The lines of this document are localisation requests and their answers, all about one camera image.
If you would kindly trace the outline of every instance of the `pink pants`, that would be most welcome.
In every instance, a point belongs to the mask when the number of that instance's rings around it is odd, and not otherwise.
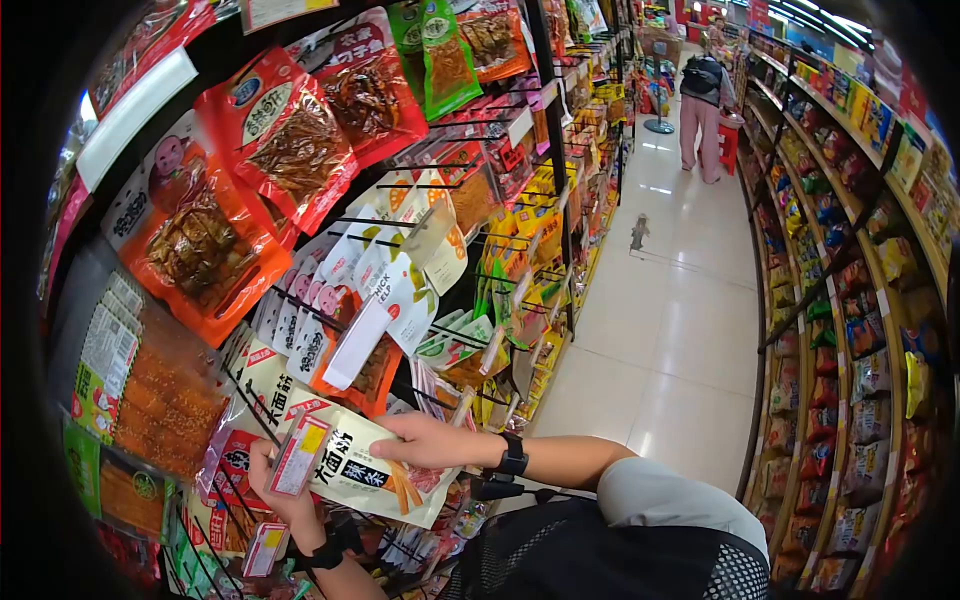
[[[683,96],[680,102],[680,156],[684,168],[690,170],[696,163],[693,144],[700,127],[700,154],[703,160],[703,178],[706,183],[720,179],[720,108],[692,96]]]

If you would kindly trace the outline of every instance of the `forearm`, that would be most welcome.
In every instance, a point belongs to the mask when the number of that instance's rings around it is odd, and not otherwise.
[[[507,442],[500,436],[482,435],[478,439],[476,465],[495,468],[500,464]],[[607,467],[636,456],[623,444],[591,436],[530,438],[523,441],[528,457],[523,476],[542,484],[596,492],[600,476]]]

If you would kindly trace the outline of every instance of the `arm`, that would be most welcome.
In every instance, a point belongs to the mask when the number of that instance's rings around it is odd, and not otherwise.
[[[251,445],[250,485],[270,505],[283,522],[290,527],[290,536],[297,549],[305,556],[326,543],[323,521],[314,512],[310,490],[303,489],[296,498],[264,492],[270,477],[270,453],[274,449],[267,440]],[[344,553],[343,561],[334,568],[312,569],[321,591],[329,600],[386,600],[387,594],[350,555]]]
[[[374,442],[370,453],[377,458],[404,461],[426,468],[476,465],[495,468],[507,442],[490,433],[473,433],[432,419],[423,413],[380,417],[377,424],[402,440]],[[630,456],[630,448],[590,436],[532,438],[523,441],[529,460],[523,476],[542,484],[596,492],[607,467]]]

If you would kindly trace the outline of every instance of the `person's right hand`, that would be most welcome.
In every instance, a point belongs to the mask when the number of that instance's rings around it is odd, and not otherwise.
[[[374,458],[402,461],[415,467],[450,468],[476,465],[495,468],[500,464],[507,441],[489,433],[436,420],[421,412],[378,417],[376,424],[397,434],[400,440],[379,440],[370,444]]]

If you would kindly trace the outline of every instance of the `woman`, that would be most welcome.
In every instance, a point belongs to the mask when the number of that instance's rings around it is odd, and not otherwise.
[[[596,492],[595,502],[547,502],[489,519],[440,598],[702,598],[718,588],[724,598],[766,597],[770,565],[759,521],[725,492],[621,444],[584,436],[521,441],[424,413],[376,422],[400,437],[371,444],[376,458],[425,468],[476,465]],[[290,526],[324,596],[383,600],[364,568],[330,547],[309,492],[264,492],[272,450],[266,441],[252,445],[251,486]]]

